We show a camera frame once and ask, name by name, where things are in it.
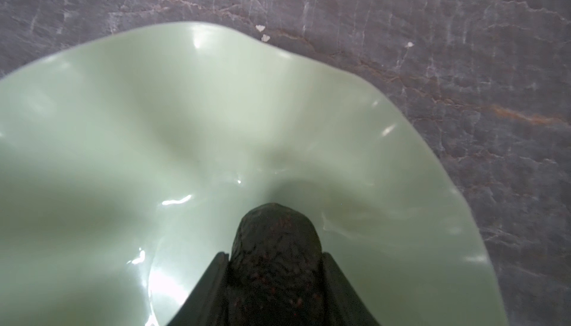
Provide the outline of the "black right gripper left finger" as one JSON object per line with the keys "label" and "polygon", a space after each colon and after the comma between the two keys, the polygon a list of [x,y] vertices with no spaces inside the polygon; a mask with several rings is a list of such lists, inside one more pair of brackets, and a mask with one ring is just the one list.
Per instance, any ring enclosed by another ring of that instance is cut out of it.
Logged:
{"label": "black right gripper left finger", "polygon": [[217,253],[168,326],[225,326],[228,324],[229,254]]}

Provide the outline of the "dark fake avocado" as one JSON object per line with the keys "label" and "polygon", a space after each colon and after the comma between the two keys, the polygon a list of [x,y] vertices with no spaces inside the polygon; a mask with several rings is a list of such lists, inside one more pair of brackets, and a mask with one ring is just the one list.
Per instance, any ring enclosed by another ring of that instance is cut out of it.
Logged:
{"label": "dark fake avocado", "polygon": [[229,325],[323,325],[322,247],[314,224],[280,204],[239,223],[229,261]]}

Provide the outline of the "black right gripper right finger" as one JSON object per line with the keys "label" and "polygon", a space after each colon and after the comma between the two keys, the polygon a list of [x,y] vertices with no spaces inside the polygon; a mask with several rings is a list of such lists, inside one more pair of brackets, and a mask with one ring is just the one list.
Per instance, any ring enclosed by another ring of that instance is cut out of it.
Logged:
{"label": "black right gripper right finger", "polygon": [[330,253],[323,253],[325,325],[380,326]]}

